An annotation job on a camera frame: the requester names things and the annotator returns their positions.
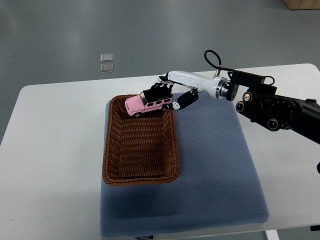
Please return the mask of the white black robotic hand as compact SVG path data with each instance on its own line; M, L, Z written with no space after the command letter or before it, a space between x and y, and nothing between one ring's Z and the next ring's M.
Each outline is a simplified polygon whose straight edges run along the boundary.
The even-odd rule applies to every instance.
M172 89L174 84L189 88L189 91L182 94L169 104L164 104L163 108L168 110L181 110L196 102L199 93L207 92L211 97L222 99L228 92L228 80L216 75L208 78L196 73L185 71L169 71L165 75L160 75L157 82L151 88L167 87Z

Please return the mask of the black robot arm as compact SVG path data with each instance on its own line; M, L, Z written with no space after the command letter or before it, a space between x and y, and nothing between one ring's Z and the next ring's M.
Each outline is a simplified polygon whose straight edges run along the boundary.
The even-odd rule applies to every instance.
M235 99L239 86L247 87L242 100L235 106L239 114L269 131L292 130L320 143L320 105L315 99L277 95L277 88L272 83L265 83L267 76L224 67L215 75L218 76L221 70L229 76L221 87L221 94L226 100Z

